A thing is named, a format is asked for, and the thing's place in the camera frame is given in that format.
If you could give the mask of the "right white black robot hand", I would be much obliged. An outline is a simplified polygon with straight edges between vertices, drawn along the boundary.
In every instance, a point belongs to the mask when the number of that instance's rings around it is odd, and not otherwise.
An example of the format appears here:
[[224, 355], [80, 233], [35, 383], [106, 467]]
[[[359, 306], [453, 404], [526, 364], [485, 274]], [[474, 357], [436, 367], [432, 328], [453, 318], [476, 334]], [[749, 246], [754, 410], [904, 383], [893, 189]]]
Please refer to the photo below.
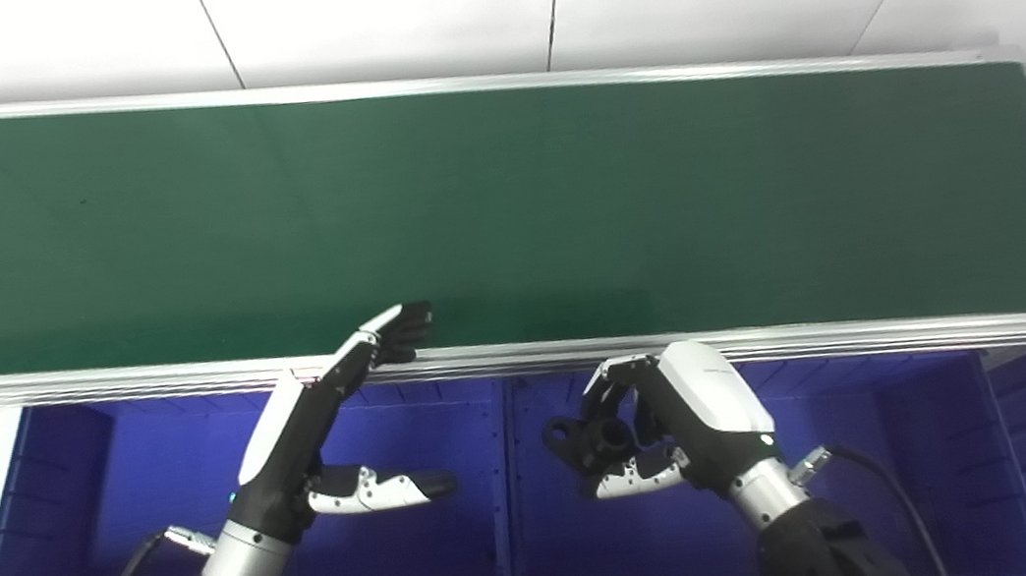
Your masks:
[[680, 481], [725, 498], [789, 496], [768, 408], [714, 347], [671, 343], [656, 355], [604, 361], [582, 392], [581, 419], [601, 427], [635, 397], [631, 439], [589, 473], [596, 498], [673, 488]]

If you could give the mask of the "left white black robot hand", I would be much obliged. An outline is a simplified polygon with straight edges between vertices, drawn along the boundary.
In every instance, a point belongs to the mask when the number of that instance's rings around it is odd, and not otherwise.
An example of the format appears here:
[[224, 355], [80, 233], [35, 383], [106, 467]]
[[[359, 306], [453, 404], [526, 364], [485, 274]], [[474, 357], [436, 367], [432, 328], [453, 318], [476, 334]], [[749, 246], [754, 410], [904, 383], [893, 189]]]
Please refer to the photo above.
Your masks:
[[282, 377], [256, 420], [227, 520], [295, 546], [315, 517], [307, 482], [319, 471], [318, 453], [342, 405], [377, 367], [415, 361], [433, 321], [430, 302], [398, 304], [356, 329], [316, 381]]

